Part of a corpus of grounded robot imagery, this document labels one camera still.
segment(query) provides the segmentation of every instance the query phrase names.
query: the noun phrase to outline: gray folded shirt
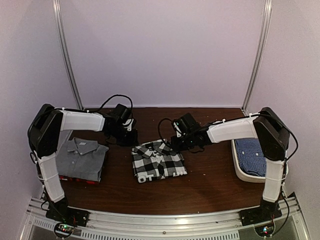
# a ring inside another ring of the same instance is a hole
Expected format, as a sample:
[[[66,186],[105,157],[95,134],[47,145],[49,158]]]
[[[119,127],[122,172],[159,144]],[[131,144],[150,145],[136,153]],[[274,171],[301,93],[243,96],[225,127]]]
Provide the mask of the gray folded shirt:
[[[97,141],[73,138],[66,141],[56,156],[56,167],[59,175],[99,181],[104,164],[107,146]]]

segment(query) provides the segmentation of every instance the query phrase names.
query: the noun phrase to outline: wooden table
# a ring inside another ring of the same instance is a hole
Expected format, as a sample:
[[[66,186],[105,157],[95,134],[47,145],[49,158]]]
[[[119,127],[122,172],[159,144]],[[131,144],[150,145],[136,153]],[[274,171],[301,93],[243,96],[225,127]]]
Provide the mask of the wooden table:
[[[139,142],[159,139],[157,125],[162,118],[177,119],[188,112],[202,125],[243,116],[238,108],[135,108]],[[161,129],[165,138],[175,134],[168,122]],[[75,131],[71,137],[105,142],[101,132]],[[187,175],[138,183],[131,148],[111,145],[99,185],[62,182],[62,187],[72,207],[122,214],[210,213],[259,205],[264,184],[238,179],[230,141],[207,146],[202,153],[184,151],[182,155]]]

